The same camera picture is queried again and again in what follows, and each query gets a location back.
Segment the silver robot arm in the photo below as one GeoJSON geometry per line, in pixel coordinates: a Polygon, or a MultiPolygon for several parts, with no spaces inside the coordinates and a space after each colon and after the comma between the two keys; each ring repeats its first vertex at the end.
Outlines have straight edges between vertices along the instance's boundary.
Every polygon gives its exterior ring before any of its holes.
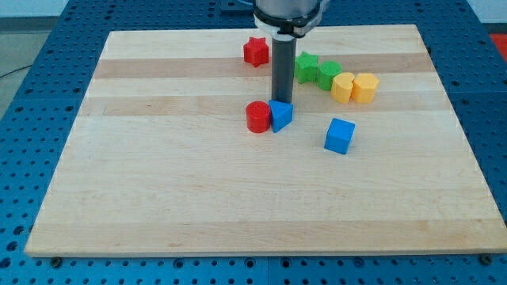
{"type": "Polygon", "coordinates": [[[297,40],[322,20],[329,0],[253,0],[255,25],[272,41],[272,99],[292,103],[297,40]]]}

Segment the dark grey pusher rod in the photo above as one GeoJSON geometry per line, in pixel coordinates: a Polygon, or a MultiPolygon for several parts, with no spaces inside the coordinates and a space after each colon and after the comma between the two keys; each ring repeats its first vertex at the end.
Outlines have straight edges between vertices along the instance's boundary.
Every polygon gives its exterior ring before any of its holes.
{"type": "Polygon", "coordinates": [[[292,103],[296,39],[272,40],[272,99],[292,103]]]}

